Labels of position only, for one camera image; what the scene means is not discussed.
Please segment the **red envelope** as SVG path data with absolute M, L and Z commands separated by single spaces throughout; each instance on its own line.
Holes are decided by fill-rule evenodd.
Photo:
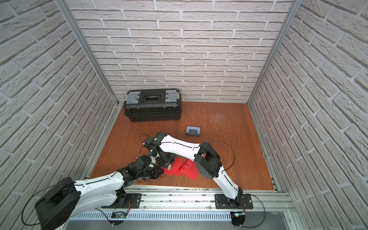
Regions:
M 198 169 L 195 163 L 191 160 L 186 160 L 180 167 L 179 172 L 192 181 L 195 181 L 199 175 Z
M 166 175 L 174 175 L 174 176 L 181 176 L 182 173 L 180 172 L 180 168 L 184 163 L 184 159 L 182 158 L 175 158 L 173 164 L 171 165 L 171 169 L 164 168 L 164 174 Z

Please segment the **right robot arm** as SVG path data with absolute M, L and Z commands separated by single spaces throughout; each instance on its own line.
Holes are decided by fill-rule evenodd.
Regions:
M 210 141 L 201 144 L 189 143 L 159 132 L 155 137 L 147 137 L 143 144 L 162 168 L 172 167 L 177 156 L 193 161 L 202 176 L 214 180 L 222 189 L 230 207 L 240 206 L 243 190 L 228 176 L 220 155 L 211 146 Z

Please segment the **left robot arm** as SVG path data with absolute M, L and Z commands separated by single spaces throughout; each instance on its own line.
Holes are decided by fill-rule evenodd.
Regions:
M 138 180 L 158 179 L 163 173 L 163 168 L 152 163 L 149 156 L 142 156 L 127 167 L 98 178 L 64 178 L 35 203 L 41 229 L 55 230 L 70 217 L 94 208 L 131 207 L 136 199 L 127 198 L 125 188 Z

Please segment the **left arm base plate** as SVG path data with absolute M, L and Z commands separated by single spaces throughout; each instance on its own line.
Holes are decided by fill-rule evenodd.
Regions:
M 119 196 L 110 206 L 102 206 L 103 209 L 138 209 L 141 203 L 142 194 L 124 194 Z

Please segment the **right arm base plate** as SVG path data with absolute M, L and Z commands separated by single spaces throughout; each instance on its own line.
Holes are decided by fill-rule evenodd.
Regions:
M 229 199 L 224 194 L 215 194 L 216 209 L 253 209 L 253 201 L 250 194 L 244 194 L 236 199 Z

